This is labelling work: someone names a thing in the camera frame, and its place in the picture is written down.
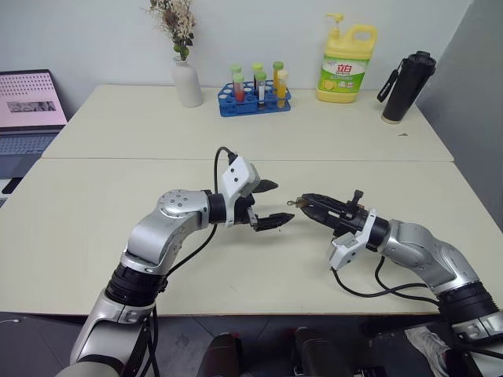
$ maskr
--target green cap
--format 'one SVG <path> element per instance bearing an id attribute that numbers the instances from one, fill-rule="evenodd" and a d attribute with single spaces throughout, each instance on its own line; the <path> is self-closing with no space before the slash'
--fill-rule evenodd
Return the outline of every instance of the green cap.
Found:
<path id="1" fill-rule="evenodd" d="M 239 64 L 231 64 L 230 71 L 232 73 L 240 73 L 241 72 L 241 66 Z"/>
<path id="2" fill-rule="evenodd" d="M 253 69 L 253 71 L 255 72 L 261 71 L 264 69 L 264 65 L 262 63 L 254 63 L 251 65 L 251 69 Z"/>
<path id="3" fill-rule="evenodd" d="M 274 68 L 274 69 L 277 69 L 277 70 L 283 69 L 283 67 L 284 67 L 284 66 L 285 66 L 285 65 L 283 64 L 283 62 L 282 62 L 282 61 L 275 61 L 275 62 L 273 63 L 273 68 Z"/>
<path id="4" fill-rule="evenodd" d="M 244 76 L 242 73 L 235 73 L 233 74 L 233 81 L 234 82 L 243 82 L 244 81 Z"/>
<path id="5" fill-rule="evenodd" d="M 260 71 L 260 72 L 255 73 L 255 78 L 257 80 L 265 80 L 267 78 L 267 75 L 264 71 Z"/>

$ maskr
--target test tube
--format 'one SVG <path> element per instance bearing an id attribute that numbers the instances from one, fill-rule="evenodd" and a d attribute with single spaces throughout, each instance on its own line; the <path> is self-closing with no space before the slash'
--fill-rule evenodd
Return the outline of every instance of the test tube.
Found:
<path id="1" fill-rule="evenodd" d="M 255 74 L 255 80 L 257 82 L 256 96 L 259 99 L 259 104 L 265 104 L 266 98 L 266 79 L 267 75 L 264 71 L 257 72 Z"/>
<path id="2" fill-rule="evenodd" d="M 244 76 L 242 73 L 233 74 L 234 96 L 237 102 L 244 101 Z"/>
<path id="3" fill-rule="evenodd" d="M 274 76 L 273 76 L 273 86 L 274 89 L 277 89 L 277 72 L 283 69 L 285 65 L 283 64 L 282 61 L 275 61 L 273 63 L 273 69 L 274 69 Z"/>
<path id="4" fill-rule="evenodd" d="M 288 78 L 288 71 L 286 69 L 281 69 L 277 72 L 277 97 L 286 97 L 286 82 Z M 278 100 L 277 106 L 283 108 L 285 106 L 285 100 Z"/>
<path id="5" fill-rule="evenodd" d="M 253 70 L 253 90 L 256 92 L 257 91 L 257 80 L 255 78 L 255 75 L 259 73 L 260 71 L 264 70 L 264 66 L 262 63 L 254 63 L 251 65 L 251 69 Z"/>
<path id="6" fill-rule="evenodd" d="M 239 64 L 231 64 L 230 65 L 230 76 L 231 78 L 235 73 L 241 73 L 241 66 Z"/>

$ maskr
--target black water bottle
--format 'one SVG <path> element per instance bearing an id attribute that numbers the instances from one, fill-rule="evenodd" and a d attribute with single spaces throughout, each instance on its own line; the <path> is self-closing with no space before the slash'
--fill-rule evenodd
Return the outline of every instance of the black water bottle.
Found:
<path id="1" fill-rule="evenodd" d="M 402 59 L 398 68 L 391 73 L 383 89 L 377 94 L 377 99 L 380 102 L 384 101 L 396 81 L 381 116 L 384 122 L 400 123 L 424 84 L 435 72 L 435 64 L 436 61 L 430 57 L 430 53 L 424 51 L 417 51 Z"/>

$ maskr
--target laptop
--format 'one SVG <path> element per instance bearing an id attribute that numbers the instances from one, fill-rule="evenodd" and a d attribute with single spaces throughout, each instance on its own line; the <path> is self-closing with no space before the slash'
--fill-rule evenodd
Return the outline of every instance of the laptop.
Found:
<path id="1" fill-rule="evenodd" d="M 0 72 L 0 179 L 24 177 L 66 123 L 49 70 Z"/>

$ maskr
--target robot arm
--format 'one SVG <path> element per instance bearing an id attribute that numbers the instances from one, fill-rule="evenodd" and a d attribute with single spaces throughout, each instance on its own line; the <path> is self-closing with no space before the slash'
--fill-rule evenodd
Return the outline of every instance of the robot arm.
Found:
<path id="1" fill-rule="evenodd" d="M 229 153 L 222 192 L 172 190 L 133 229 L 120 263 L 84 324 L 72 349 L 71 366 L 58 376 L 137 374 L 150 340 L 147 322 L 184 239 L 209 224 L 276 228 L 293 214 L 259 218 L 252 193 L 275 189 L 261 181 L 246 159 Z"/>
<path id="2" fill-rule="evenodd" d="M 364 249 L 378 252 L 414 271 L 427 284 L 459 339 L 477 342 L 503 337 L 503 312 L 463 254 L 437 240 L 424 226 L 377 217 L 376 210 L 358 204 L 362 196 L 357 190 L 351 201 L 343 203 L 303 194 L 288 204 L 333 229 L 329 261 L 334 270 L 350 264 Z"/>

